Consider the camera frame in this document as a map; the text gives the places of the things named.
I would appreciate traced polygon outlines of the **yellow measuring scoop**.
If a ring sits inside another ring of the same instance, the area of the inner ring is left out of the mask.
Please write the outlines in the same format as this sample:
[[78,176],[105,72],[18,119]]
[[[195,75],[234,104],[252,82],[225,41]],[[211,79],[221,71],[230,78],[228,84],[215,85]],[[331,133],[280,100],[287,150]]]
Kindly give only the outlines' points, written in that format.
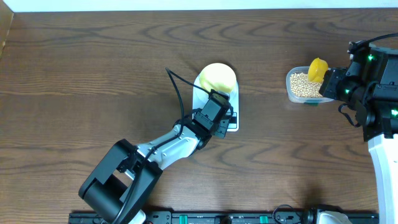
[[308,81],[321,83],[328,69],[329,67],[326,61],[320,58],[314,59],[308,69]]

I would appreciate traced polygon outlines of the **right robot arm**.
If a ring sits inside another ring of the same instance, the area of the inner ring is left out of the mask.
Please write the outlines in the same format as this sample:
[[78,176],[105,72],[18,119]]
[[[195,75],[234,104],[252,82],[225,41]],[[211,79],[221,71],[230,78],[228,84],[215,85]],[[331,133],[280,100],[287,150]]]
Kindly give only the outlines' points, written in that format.
[[380,223],[397,223],[397,50],[349,45],[350,65],[325,72],[319,93],[355,111],[374,166]]

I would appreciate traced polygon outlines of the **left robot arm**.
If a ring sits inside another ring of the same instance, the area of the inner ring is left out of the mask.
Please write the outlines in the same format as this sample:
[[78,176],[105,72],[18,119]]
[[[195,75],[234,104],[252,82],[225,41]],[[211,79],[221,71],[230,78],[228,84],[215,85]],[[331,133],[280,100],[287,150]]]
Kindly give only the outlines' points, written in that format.
[[223,138],[232,117],[228,95],[211,90],[194,115],[186,115],[167,134],[133,145],[115,143],[80,187],[78,194],[107,223],[143,223],[142,207],[164,169]]

